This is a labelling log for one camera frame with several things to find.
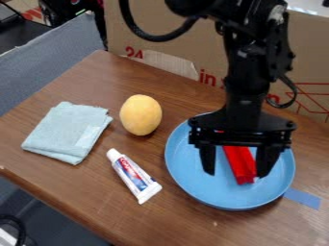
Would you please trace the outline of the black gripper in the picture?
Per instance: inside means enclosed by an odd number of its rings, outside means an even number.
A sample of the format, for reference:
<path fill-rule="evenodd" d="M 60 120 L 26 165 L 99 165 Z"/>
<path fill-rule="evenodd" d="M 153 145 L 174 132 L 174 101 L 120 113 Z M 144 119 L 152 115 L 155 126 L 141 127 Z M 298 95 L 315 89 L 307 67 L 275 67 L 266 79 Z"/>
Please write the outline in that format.
<path fill-rule="evenodd" d="M 228 96 L 223 107 L 187 120 L 188 143 L 199 148 L 203 170 L 214 175 L 215 147 L 251 146 L 256 177 L 268 175 L 297 124 L 262 110 L 263 96 Z"/>

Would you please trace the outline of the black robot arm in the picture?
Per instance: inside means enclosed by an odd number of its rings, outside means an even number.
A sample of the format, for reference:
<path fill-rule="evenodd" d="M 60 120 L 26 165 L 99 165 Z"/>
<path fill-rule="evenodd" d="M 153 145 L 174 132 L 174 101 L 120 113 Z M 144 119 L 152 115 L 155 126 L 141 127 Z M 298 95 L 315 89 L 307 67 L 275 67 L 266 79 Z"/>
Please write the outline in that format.
<path fill-rule="evenodd" d="M 252 146 L 255 175 L 268 175 L 279 153 L 290 147 L 297 125 L 270 115 L 262 104 L 270 83 L 281 80 L 291 70 L 294 53 L 289 48 L 286 3 L 283 0 L 164 0 L 170 10 L 186 17 L 214 19 L 215 31 L 222 35 L 228 62 L 223 80 L 223 107 L 187 120 L 188 143 L 199 149 L 206 173 L 215 169 L 218 146 Z"/>

